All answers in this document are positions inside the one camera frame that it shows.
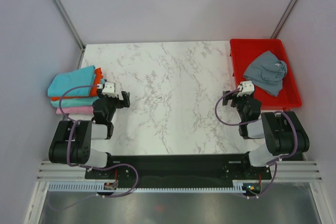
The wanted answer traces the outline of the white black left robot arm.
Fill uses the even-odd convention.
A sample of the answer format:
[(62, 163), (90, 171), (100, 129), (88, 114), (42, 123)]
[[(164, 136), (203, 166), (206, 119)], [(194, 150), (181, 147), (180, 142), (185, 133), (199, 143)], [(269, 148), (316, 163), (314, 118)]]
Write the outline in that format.
[(121, 95), (122, 99), (100, 94), (93, 102), (93, 118), (89, 121), (60, 121), (48, 152), (50, 162), (95, 168), (103, 178), (111, 178), (115, 165), (108, 161), (109, 154), (94, 150), (91, 142), (112, 137), (116, 110), (130, 107), (130, 93), (122, 91)]

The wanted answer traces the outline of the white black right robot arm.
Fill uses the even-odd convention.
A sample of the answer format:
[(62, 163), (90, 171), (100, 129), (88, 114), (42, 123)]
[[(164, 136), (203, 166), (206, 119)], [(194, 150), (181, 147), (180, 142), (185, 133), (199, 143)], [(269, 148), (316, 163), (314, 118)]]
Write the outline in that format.
[(240, 117), (239, 123), (225, 122), (225, 125), (237, 126), (239, 135), (246, 140), (265, 140), (263, 145), (248, 152), (248, 161), (241, 164), (240, 172), (245, 178), (254, 178), (259, 167), (308, 151), (308, 135), (293, 111), (261, 112), (261, 102), (253, 94), (239, 97), (236, 90), (224, 91), (220, 101), (223, 106), (230, 101)]

